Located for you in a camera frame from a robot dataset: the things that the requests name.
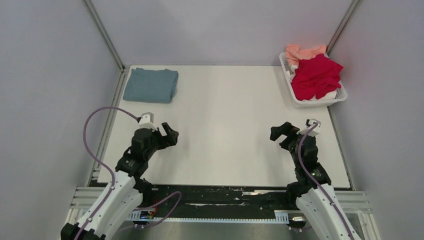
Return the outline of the teal blue t-shirt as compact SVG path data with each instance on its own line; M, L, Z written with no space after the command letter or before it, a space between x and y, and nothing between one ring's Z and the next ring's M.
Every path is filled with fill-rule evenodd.
M179 73L175 70L132 69L122 99L130 102L169 104L176 94L178 79Z

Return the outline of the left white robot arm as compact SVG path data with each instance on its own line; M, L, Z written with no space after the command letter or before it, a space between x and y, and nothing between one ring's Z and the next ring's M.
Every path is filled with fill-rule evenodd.
M147 126L134 132L131 145L118 161L112 180L76 223L65 224L60 231L60 239L109 240L132 211L152 203L152 184L142 175L153 154L175 146L179 137L179 132L167 122L161 125L165 135L158 128Z

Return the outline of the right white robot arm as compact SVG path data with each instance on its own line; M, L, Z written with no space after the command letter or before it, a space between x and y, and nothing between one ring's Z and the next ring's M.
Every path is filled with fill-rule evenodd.
M321 123L310 118L305 126L300 129L285 122L270 129L273 142L285 136L279 146L290 153L295 166L297 181L287 185L286 204L301 210L321 240L359 240L361 237L344 213L329 175L319 163L316 137Z

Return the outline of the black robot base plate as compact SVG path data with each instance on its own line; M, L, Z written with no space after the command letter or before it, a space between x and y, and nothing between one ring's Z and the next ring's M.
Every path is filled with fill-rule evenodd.
M264 189L240 186L208 185L152 185L145 179L137 179L133 190L143 194L136 209L144 214L152 211L150 217L212 218L212 219L253 219L271 217L274 210L296 210L296 202L311 191L335 215L334 224L341 224L348 231L349 225L341 206L337 203L331 185L317 186L312 180L293 182L286 187Z

